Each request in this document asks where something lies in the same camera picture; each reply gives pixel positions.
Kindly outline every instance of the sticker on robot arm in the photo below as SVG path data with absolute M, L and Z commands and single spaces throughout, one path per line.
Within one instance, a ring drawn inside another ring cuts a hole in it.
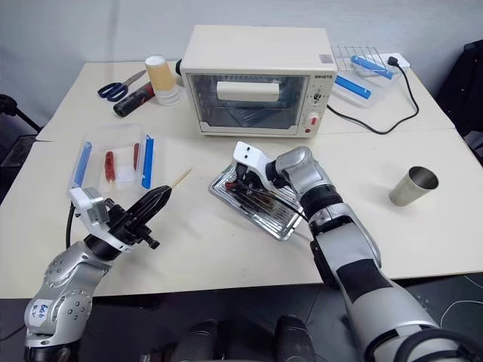
M 31 326 L 40 327 L 44 323 L 52 302 L 51 299 L 37 299 L 33 303 L 29 313 L 29 324 Z

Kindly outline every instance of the toaster oven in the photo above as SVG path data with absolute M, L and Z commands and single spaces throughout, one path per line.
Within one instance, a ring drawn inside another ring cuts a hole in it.
M 194 28 L 180 65 L 203 134 L 313 137 L 337 75 L 319 28 Z

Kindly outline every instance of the oven glass window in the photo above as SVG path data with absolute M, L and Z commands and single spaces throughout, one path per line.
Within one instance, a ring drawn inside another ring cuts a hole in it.
M 297 123 L 306 76 L 191 74 L 198 111 L 211 127 L 288 129 Z

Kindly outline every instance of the red sausage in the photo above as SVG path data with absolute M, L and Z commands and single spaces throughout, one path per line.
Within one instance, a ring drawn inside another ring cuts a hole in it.
M 106 172 L 107 181 L 115 180 L 114 154 L 112 153 L 112 151 L 106 152 L 106 160 L 104 161 L 104 171 Z
M 137 170 L 137 157 L 139 156 L 139 143 L 134 144 L 134 169 Z

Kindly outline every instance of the baking tray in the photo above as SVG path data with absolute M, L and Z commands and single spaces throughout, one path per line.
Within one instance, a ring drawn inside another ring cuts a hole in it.
M 243 217 L 266 230 L 278 240 L 288 239 L 299 225 L 302 217 L 288 209 L 276 200 L 255 192 L 233 192 L 225 188 L 226 182 L 233 182 L 236 178 L 235 165 L 229 165 L 210 185 L 209 191 Z M 287 186 L 271 193 L 283 201 L 293 205 L 299 212 L 303 209 L 295 197 L 292 189 Z

